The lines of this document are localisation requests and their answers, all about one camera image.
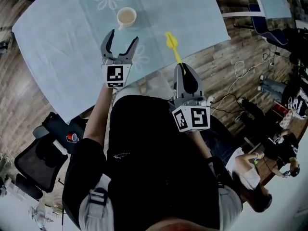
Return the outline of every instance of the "black shirt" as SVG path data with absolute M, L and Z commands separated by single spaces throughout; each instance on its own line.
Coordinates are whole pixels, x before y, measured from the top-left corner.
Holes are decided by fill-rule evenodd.
M 266 156 L 277 161 L 281 168 L 283 165 L 290 163 L 291 157 L 297 157 L 298 140 L 294 134 L 285 135 L 281 144 L 272 145 L 266 150 Z
M 301 87 L 303 87 L 302 88 L 303 92 L 306 93 L 305 90 L 307 90 L 307 84 L 302 80 L 299 81 L 299 83 L 297 84 L 290 84 L 286 86 L 282 94 L 282 104 L 287 107 L 290 98 L 292 99 L 292 101 L 294 101 Z M 300 95 L 297 97 L 297 99 L 298 99 L 298 104 L 297 104 L 296 112 L 300 116 L 305 116 L 308 106 L 305 100 Z
M 221 181 L 236 190 L 223 164 L 214 165 Z M 219 229 L 218 182 L 194 142 L 178 131 L 166 100 L 126 96 L 116 102 L 107 160 L 97 142 L 76 144 L 63 193 L 76 225 L 80 203 L 103 173 L 111 178 L 116 231 L 144 231 L 169 216 Z

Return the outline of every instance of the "chair leg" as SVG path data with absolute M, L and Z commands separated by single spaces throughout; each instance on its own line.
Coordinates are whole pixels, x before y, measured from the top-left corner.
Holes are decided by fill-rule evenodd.
M 246 29 L 252 29 L 254 30 L 255 28 L 253 26 L 239 26 L 239 25 L 233 25 L 236 28 L 246 28 Z

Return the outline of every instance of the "table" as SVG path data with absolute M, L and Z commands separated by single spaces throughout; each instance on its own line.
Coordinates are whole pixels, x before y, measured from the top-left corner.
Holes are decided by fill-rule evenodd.
M 95 105 L 103 84 L 100 44 L 118 28 L 117 11 L 133 7 L 133 27 L 115 32 L 115 56 L 138 36 L 132 83 L 175 62 L 165 32 L 182 58 L 229 40 L 216 0 L 36 0 L 13 26 L 24 60 L 40 89 L 68 122 Z
M 223 17 L 235 16 L 262 16 L 267 19 L 291 18 L 289 3 L 287 0 L 257 0 L 261 12 L 235 12 L 223 13 Z

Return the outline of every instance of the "white cable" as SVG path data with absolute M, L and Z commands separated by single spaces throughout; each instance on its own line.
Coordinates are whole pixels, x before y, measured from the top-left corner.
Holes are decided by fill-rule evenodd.
M 226 94 L 226 95 L 224 96 L 224 98 L 220 101 L 219 105 L 218 105 L 216 108 L 214 108 L 214 110 L 212 111 L 211 115 L 216 111 L 216 109 L 219 108 L 219 106 L 221 105 L 222 101 L 227 97 L 227 95 L 229 94 L 229 92 L 230 92 L 230 90 L 231 90 L 231 87 L 237 82 L 237 80 L 239 80 L 239 79 L 245 77 L 245 76 L 248 74 L 248 72 L 250 71 L 250 69 L 253 69 L 253 68 L 255 68 L 255 67 L 258 67 L 258 66 L 260 66 L 261 64 L 264 64 L 265 62 L 269 61 L 270 59 L 274 59 L 274 57 L 273 57 L 273 56 L 269 56 L 268 59 L 266 59 L 265 61 L 263 61 L 263 62 L 261 62 L 261 63 L 255 65 L 255 66 L 249 68 L 248 71 L 246 72 L 246 74 L 244 74 L 244 70 L 245 70 L 245 63 L 244 63 L 244 61 L 238 61 L 238 62 L 236 62 L 236 63 L 234 64 L 234 73 L 235 73 L 236 80 L 232 83 L 232 85 L 230 85 L 227 94 Z M 242 72 L 242 75 L 241 75 L 241 76 L 237 76 L 237 74 L 236 74 L 236 64 L 237 64 L 237 63 L 243 63 L 243 72 Z

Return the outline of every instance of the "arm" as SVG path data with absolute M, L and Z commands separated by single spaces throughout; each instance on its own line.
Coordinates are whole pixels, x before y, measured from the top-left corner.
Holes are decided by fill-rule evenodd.
M 249 160 L 251 159 L 261 159 L 264 156 L 264 153 L 252 153 L 252 154 L 243 154 L 240 156 L 237 156 L 235 158 L 235 163 L 236 163 L 236 171 L 239 174 L 245 174 L 247 173 L 249 170 L 251 170 L 253 167 L 251 167 L 251 164 L 249 162 Z
M 212 157 L 211 151 L 204 142 L 200 132 L 191 132 L 187 133 L 187 136 L 191 138 L 191 140 L 196 144 L 201 154 L 204 156 L 204 158 L 210 158 Z
M 95 188 L 105 168 L 103 147 L 97 141 L 82 139 L 76 143 L 66 171 L 62 203 L 67 215 L 78 227 L 81 202 Z
M 284 136 L 284 135 L 289 135 L 289 134 L 291 134 L 291 130 L 290 129 L 286 129 L 286 130 L 282 131 L 280 135 Z
M 300 120 L 305 120 L 306 116 L 300 116 L 295 109 L 291 109 L 293 117 L 298 118 Z
M 279 177 L 283 177 L 284 178 L 284 175 L 283 175 L 283 173 L 282 172 L 280 172 L 279 170 L 278 170 L 278 166 L 276 165 L 274 168 L 272 168 L 272 170 L 271 170 L 275 175 L 277 175 L 277 176 L 279 176 Z
M 308 105 L 308 96 L 306 93 L 303 91 L 302 88 L 299 89 L 299 95 L 304 99 L 305 103 Z
M 83 135 L 83 138 L 92 139 L 100 145 L 104 145 L 112 91 L 112 88 L 106 87 L 105 84 L 103 85 Z

